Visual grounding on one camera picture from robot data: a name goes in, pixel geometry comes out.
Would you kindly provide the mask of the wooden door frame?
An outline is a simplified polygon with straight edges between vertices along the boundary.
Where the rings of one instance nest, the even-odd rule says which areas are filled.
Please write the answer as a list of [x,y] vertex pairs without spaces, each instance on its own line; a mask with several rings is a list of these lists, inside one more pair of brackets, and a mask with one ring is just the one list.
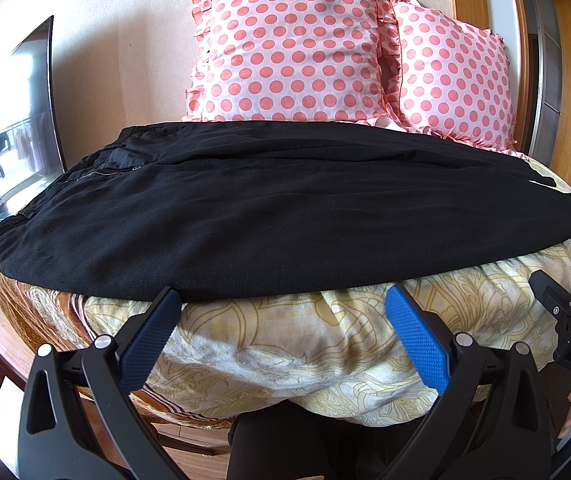
[[505,40],[515,147],[571,185],[571,0],[451,0],[453,15]]

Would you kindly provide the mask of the pink polka dot pillow right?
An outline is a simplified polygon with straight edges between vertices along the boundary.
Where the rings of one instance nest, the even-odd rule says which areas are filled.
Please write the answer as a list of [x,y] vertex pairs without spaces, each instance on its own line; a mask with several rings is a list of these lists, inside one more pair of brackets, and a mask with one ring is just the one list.
[[510,61],[500,36],[417,0],[394,0],[380,44],[397,125],[473,148],[513,150]]

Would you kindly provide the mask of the cream patterned bed cover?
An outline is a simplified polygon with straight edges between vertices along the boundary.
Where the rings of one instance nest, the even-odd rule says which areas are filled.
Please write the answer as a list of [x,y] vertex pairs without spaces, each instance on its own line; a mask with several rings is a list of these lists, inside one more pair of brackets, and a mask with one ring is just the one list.
[[[550,170],[521,159],[571,196]],[[282,400],[367,426],[407,422],[431,407],[435,393],[421,384],[386,321],[387,289],[404,284],[423,308],[483,344],[507,348],[524,340],[545,365],[555,337],[527,288],[528,274],[538,269],[571,290],[571,240],[399,282],[203,302],[181,298],[183,318],[136,405],[145,415],[192,426],[223,426]],[[44,342],[60,350],[84,347],[116,333],[151,301],[61,292],[0,271],[0,310],[29,348]]]

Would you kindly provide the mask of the black pants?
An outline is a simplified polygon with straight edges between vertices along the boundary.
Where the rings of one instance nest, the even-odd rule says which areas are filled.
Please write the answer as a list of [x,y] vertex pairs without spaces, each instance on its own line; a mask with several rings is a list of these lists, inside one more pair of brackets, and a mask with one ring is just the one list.
[[0,223],[0,271],[61,292],[186,301],[399,282],[571,240],[525,160],[345,122],[125,129]]

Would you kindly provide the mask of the pink polka dot pillow left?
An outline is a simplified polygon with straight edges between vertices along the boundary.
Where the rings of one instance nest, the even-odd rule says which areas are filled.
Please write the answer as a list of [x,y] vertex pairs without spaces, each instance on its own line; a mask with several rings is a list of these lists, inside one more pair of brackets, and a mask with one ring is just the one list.
[[399,1],[192,0],[186,120],[392,125]]

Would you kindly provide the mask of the pink polka dot pillow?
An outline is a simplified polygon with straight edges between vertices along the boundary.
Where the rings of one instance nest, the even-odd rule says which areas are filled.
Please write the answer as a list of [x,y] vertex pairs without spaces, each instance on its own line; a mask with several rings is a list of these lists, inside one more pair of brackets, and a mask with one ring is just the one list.
[[510,61],[500,36],[417,0],[394,0],[380,44],[397,125],[473,148],[513,150]]
[[399,1],[192,0],[186,120],[392,125]]

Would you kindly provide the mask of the flat screen television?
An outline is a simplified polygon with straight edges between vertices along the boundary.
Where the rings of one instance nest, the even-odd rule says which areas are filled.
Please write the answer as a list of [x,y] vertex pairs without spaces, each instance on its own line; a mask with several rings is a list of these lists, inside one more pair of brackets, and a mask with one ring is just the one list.
[[66,170],[52,91],[54,17],[0,62],[0,220]]

